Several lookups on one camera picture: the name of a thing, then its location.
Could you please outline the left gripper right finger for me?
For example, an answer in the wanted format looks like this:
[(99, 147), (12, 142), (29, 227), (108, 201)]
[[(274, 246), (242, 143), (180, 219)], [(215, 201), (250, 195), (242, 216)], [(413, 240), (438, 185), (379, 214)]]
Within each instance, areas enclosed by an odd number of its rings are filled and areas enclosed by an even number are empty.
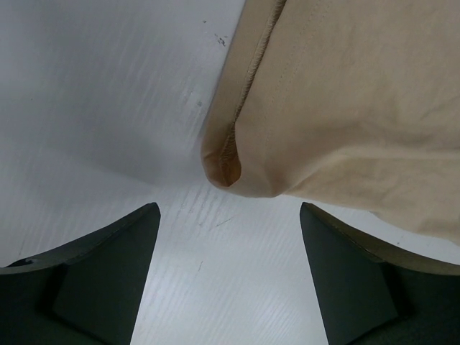
[(459, 266), (396, 247), (311, 203), (300, 224), (329, 344), (458, 344)]

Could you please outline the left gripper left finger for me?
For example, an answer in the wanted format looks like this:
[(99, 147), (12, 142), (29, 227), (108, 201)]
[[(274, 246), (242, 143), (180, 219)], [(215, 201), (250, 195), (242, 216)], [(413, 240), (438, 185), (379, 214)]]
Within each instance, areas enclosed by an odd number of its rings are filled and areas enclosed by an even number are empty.
[(2, 344), (130, 344), (160, 225), (148, 203), (1, 268)]

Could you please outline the beige t shirt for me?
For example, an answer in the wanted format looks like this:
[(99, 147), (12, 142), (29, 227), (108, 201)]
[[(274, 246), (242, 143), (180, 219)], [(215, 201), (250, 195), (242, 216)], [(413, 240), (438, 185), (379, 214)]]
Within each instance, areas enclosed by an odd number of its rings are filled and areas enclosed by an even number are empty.
[(459, 3), (247, 1), (208, 113), (217, 188), (459, 242)]

